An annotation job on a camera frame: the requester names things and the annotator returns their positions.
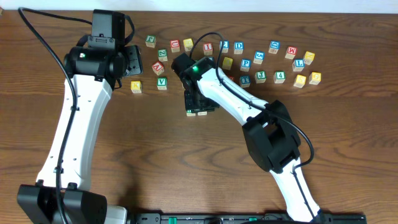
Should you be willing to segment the green N block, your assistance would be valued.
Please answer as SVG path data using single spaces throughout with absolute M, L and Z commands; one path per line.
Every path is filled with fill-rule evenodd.
M 192 110 L 187 110 L 186 112 L 187 116 L 196 116 L 196 112 L 192 111 Z

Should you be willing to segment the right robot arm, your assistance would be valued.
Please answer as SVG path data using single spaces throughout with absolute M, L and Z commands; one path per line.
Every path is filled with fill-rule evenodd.
M 308 137 L 293 122 L 283 103 L 268 103 L 248 93 L 228 78 L 214 60 L 195 61 L 187 54 L 171 65 L 185 89 L 185 109 L 201 114 L 222 107 L 242 126 L 248 153 L 275 179 L 296 222 L 314 222 L 320 207 L 314 201 L 302 173 L 299 146 Z

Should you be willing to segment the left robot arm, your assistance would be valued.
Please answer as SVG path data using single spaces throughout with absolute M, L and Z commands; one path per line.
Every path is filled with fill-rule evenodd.
M 96 9 L 91 33 L 64 59 L 62 112 L 35 184 L 22 184 L 17 202 L 33 223 L 128 223 L 126 208 L 91 192 L 91 162 L 103 112 L 124 77 L 142 73 L 139 48 L 125 33 L 131 18 Z

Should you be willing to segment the yellow K block left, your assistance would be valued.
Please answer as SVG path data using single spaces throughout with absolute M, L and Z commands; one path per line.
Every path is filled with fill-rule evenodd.
M 131 91 L 133 93 L 142 93 L 142 83 L 141 81 L 134 80 L 131 82 Z

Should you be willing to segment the yellow k block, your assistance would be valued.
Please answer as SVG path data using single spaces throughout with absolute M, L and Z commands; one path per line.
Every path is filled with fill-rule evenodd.
M 310 65 L 313 62 L 314 58 L 315 58 L 315 54 L 313 52 L 306 51 L 303 56 L 303 62 L 306 65 Z
M 133 93 L 142 93 L 142 83 L 141 81 L 134 80 L 131 82 L 131 91 Z

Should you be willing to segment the red A block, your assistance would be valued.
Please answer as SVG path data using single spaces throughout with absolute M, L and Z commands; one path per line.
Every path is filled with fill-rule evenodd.
M 165 72 L 164 65 L 160 61 L 157 61 L 154 64 L 152 64 L 152 70 L 157 76 Z

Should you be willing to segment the green J block far left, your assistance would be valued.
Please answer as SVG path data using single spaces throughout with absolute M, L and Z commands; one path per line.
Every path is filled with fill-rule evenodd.
M 146 43 L 147 47 L 155 48 L 155 46 L 156 46 L 156 36 L 155 35 L 147 35 L 145 43 Z

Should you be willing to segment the green j block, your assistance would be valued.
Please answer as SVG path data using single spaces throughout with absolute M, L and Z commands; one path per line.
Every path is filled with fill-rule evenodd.
M 155 48 L 155 46 L 156 46 L 156 36 L 155 35 L 147 35 L 145 43 L 146 43 L 147 47 Z
M 255 73 L 255 82 L 256 83 L 264 83 L 267 79 L 267 75 L 265 71 L 258 71 Z

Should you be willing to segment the green Z block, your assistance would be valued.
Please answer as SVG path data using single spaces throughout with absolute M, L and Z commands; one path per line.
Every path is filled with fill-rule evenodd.
M 166 49 L 159 49 L 157 54 L 160 62 L 166 62 L 168 60 L 168 53 Z

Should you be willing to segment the green V block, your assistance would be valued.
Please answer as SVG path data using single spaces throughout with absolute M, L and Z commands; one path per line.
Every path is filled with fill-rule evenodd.
M 167 78 L 166 77 L 159 77 L 157 79 L 157 88 L 159 90 L 166 90 L 167 89 Z

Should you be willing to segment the red U block top row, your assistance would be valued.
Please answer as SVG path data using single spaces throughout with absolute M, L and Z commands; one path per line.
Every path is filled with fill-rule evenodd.
M 179 40 L 171 40 L 170 41 L 170 49 L 172 53 L 180 52 L 180 41 Z

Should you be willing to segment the yellow O block middle row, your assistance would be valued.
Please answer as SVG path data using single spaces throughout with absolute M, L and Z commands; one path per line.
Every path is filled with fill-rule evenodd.
M 222 63 L 222 69 L 224 70 L 231 70 L 233 64 L 233 59 L 229 57 L 225 57 Z

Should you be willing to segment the red I block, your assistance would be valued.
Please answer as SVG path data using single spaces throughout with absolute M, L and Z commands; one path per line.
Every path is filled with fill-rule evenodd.
M 204 55 L 212 55 L 213 54 L 213 44 L 211 42 L 207 42 L 203 44 L 203 53 Z

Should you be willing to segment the blue T block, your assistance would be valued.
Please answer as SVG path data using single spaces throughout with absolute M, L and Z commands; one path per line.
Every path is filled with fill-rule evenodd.
M 241 88 L 247 88 L 251 84 L 251 78 L 248 75 L 240 76 L 239 78 L 239 85 Z

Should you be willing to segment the yellow S block top row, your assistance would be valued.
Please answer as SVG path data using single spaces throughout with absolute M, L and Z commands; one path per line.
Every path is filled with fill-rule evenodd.
M 189 38 L 189 39 L 183 39 L 183 46 L 186 52 L 191 51 L 191 49 L 193 48 L 194 42 L 193 39 Z

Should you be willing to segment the blue 2 block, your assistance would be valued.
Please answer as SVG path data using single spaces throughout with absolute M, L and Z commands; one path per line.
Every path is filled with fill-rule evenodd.
M 229 41 L 228 40 L 222 40 L 220 42 L 220 52 L 223 54 L 228 53 L 229 51 Z

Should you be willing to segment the blue P block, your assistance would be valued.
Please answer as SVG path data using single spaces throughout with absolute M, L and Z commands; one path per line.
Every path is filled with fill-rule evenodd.
M 241 61 L 240 71 L 248 72 L 251 68 L 251 60 L 243 58 Z

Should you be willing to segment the blue D block centre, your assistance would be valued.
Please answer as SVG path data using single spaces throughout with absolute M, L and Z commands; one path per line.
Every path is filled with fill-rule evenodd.
M 244 51 L 244 43 L 243 42 L 235 42 L 234 43 L 234 54 L 242 54 Z

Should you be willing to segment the blue d block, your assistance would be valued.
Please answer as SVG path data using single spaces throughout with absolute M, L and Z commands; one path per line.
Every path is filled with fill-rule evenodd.
M 234 54 L 242 54 L 244 51 L 244 43 L 243 42 L 235 42 L 234 43 Z
M 272 40 L 269 45 L 269 53 L 276 54 L 280 49 L 280 42 L 276 40 Z

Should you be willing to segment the green J block right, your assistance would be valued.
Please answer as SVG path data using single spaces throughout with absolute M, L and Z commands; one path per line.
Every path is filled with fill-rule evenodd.
M 255 73 L 255 82 L 256 83 L 264 83 L 267 79 L 267 75 L 265 71 L 258 71 Z

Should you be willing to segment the blue 5 block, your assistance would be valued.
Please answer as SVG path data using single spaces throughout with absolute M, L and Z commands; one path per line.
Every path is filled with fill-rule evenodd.
M 264 61 L 265 53 L 262 51 L 255 51 L 253 63 L 261 65 Z

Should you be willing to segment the green 4 block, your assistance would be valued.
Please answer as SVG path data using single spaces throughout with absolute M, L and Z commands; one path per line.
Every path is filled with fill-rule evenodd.
M 285 72 L 283 72 L 283 71 L 276 71 L 276 72 L 274 73 L 274 83 L 275 83 L 275 84 L 283 83 L 283 82 L 285 82 L 285 79 L 286 79 Z

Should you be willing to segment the blue D block right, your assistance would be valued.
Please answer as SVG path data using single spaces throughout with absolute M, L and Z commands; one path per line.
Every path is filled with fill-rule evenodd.
M 269 53 L 276 54 L 280 49 L 280 42 L 276 40 L 272 40 L 269 45 Z

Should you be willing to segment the yellow S block bottom right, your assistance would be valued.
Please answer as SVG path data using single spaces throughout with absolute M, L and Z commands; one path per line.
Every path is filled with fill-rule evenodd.
M 306 76 L 298 74 L 294 80 L 294 87 L 303 88 L 307 81 Z

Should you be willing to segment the red M block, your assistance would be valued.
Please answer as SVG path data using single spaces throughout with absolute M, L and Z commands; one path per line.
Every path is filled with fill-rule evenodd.
M 293 46 L 288 46 L 285 53 L 285 58 L 293 60 L 296 54 L 297 54 L 297 48 Z

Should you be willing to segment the blue L block right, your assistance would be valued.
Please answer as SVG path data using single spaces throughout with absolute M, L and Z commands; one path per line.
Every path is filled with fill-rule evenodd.
M 301 72 L 305 68 L 303 59 L 295 59 L 292 63 L 293 72 Z

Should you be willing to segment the yellow G block far right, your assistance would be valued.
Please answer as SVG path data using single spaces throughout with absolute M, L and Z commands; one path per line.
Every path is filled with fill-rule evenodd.
M 309 75 L 308 83 L 311 85 L 318 85 L 322 80 L 322 74 L 320 72 L 312 72 Z

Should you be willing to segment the yellow K block far right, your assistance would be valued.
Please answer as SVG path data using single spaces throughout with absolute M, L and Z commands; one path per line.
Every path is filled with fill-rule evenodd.
M 303 56 L 303 62 L 306 65 L 310 65 L 313 62 L 314 58 L 315 58 L 315 54 L 313 52 L 306 51 Z

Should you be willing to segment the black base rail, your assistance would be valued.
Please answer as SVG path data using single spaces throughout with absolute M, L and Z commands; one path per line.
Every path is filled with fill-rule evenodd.
M 197 215 L 197 214 L 159 214 L 138 213 L 130 218 L 130 224 L 260 224 L 260 223 L 319 223 L 319 224 L 367 224 L 365 215 L 318 214 L 311 221 L 294 221 L 286 213 L 267 213 L 263 215 Z

